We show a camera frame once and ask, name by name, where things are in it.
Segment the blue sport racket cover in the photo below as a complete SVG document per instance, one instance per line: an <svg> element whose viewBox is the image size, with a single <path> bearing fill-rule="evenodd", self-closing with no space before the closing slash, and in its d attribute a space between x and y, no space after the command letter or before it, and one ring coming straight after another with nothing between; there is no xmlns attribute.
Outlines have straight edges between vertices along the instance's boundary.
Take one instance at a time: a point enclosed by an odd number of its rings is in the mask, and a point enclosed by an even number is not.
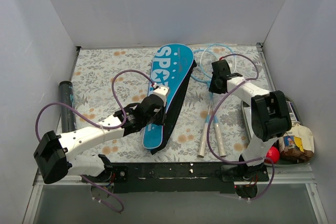
<svg viewBox="0 0 336 224"><path fill-rule="evenodd" d="M150 78L169 88L163 125L150 124L144 130L143 146L153 155L164 149L182 109L188 83L196 67L194 54L183 44L162 46L154 55Z"/></svg>

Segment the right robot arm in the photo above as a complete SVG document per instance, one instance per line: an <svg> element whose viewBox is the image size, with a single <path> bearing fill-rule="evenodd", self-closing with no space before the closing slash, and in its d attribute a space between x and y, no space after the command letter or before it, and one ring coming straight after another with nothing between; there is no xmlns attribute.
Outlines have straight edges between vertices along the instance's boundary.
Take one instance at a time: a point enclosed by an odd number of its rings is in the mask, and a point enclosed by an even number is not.
<svg viewBox="0 0 336 224"><path fill-rule="evenodd" d="M232 73L225 59L212 62L212 68L209 92L224 94L221 102L233 94L251 109L250 121L254 134L248 147L239 157L239 161L220 159L227 164L239 165L238 176L248 181L257 174L255 166L264 162L267 152L276 140L292 127L286 97L280 90L260 88L251 83L250 78Z"/></svg>

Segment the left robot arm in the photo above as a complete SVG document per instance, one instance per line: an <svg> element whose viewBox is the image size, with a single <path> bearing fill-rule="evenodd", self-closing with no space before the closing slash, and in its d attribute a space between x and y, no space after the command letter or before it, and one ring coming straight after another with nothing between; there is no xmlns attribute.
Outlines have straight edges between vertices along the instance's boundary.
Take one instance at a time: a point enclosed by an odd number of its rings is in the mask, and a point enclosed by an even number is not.
<svg viewBox="0 0 336 224"><path fill-rule="evenodd" d="M93 126L68 133L45 133L34 152L44 183L53 184L68 174L108 181L112 170L106 160L98 156L79 160L77 155L106 141L137 133L149 124L162 125L165 105L166 97L151 94L140 104L129 104Z"/></svg>

